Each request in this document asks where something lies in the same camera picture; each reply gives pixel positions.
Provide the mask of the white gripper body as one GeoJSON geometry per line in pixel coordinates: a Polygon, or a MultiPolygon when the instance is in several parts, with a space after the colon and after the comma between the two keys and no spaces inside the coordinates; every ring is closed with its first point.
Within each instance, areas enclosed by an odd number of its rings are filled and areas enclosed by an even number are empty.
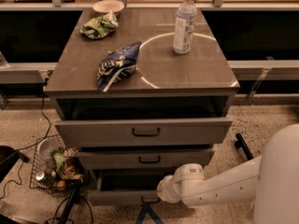
{"type": "Polygon", "coordinates": [[[157,186],[158,197],[168,203],[178,203],[187,190],[187,184],[200,183],[204,180],[203,167],[198,163],[180,166],[172,175],[165,176],[157,186]]]}

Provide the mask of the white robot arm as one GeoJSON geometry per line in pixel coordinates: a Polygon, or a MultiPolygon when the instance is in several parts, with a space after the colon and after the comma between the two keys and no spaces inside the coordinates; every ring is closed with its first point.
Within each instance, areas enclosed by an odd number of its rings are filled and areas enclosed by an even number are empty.
{"type": "Polygon", "coordinates": [[[209,179],[200,164],[184,164],[157,195],[189,207],[253,198],[254,224],[299,224],[299,124],[273,134],[260,156],[209,179]]]}

